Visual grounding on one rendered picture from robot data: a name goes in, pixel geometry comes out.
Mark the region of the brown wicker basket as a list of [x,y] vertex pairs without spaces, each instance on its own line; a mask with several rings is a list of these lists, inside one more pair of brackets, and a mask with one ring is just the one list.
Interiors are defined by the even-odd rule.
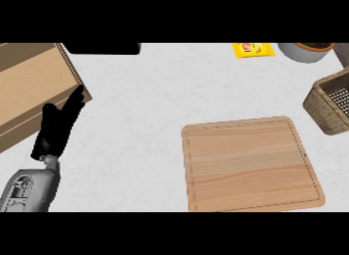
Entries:
[[303,108],[325,134],[349,131],[349,67],[315,82]]

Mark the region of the wooden cutting board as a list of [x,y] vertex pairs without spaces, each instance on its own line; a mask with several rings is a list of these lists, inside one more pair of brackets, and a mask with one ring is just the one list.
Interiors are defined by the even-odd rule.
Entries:
[[188,125],[180,134],[189,210],[284,211],[325,204],[288,117]]

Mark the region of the black appliance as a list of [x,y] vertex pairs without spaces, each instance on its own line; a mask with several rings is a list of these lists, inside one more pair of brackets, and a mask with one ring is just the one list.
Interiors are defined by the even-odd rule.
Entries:
[[137,55],[140,43],[65,43],[71,54],[83,55]]

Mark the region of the yellow tea packet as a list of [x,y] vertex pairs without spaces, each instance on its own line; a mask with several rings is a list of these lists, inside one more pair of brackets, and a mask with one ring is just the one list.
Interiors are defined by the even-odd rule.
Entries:
[[269,43],[233,43],[235,58],[273,57],[273,48]]

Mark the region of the grey plant pot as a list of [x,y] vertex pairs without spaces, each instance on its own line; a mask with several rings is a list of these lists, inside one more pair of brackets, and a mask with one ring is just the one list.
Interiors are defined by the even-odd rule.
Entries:
[[282,54],[298,63],[316,63],[332,50],[334,43],[279,43]]

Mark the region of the wooden cabinet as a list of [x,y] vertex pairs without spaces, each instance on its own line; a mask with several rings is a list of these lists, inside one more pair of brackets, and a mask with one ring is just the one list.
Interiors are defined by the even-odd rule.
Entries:
[[40,130],[44,104],[60,108],[81,84],[60,43],[0,43],[0,153]]

